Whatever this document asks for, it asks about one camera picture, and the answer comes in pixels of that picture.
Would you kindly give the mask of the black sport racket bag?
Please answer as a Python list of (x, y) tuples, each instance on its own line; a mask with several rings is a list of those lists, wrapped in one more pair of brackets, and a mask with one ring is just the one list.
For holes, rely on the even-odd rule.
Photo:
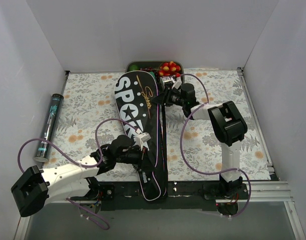
[(149, 202), (167, 196), (167, 155), (163, 147), (160, 106), (152, 101), (158, 95), (155, 78), (141, 70), (123, 74), (114, 88), (115, 103), (125, 134), (132, 139), (139, 129), (151, 137), (143, 143), (143, 161), (148, 165), (136, 167), (142, 196)]

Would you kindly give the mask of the black shuttlecock tube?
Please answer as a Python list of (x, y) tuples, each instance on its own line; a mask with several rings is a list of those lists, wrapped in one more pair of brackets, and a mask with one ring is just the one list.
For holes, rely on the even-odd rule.
[(48, 143), (52, 141), (54, 133), (57, 129), (57, 124), (62, 109), (64, 97), (59, 93), (52, 94), (51, 101), (46, 114), (45, 123), (41, 132), (40, 141), (35, 152), (34, 160), (40, 163), (48, 161), (51, 145)]

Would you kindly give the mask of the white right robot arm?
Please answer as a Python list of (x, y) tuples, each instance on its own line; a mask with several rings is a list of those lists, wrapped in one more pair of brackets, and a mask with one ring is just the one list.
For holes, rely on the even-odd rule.
[[(195, 88), (190, 83), (181, 85), (180, 90), (167, 87), (153, 103), (161, 106), (178, 105), (182, 107), (187, 117), (180, 135), (181, 155), (186, 165), (201, 175), (219, 175), (220, 195), (232, 198), (243, 185), (240, 169), (240, 149), (244, 136), (247, 133), (247, 124), (232, 101), (217, 105), (199, 103), (195, 96)], [(189, 120), (210, 121), (217, 140), (221, 143), (222, 169), (218, 172), (202, 172), (191, 166), (184, 156), (183, 135)]]

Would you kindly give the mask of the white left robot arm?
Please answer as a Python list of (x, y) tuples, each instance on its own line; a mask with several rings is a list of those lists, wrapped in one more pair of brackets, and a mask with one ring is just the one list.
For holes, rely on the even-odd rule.
[(146, 132), (133, 138), (120, 135), (81, 160), (70, 160), (59, 167), (39, 169), (34, 165), (23, 170), (11, 187), (20, 216), (29, 217), (46, 204), (65, 198), (95, 199), (101, 190), (91, 178), (113, 170), (117, 163), (150, 167), (145, 146), (150, 138)]

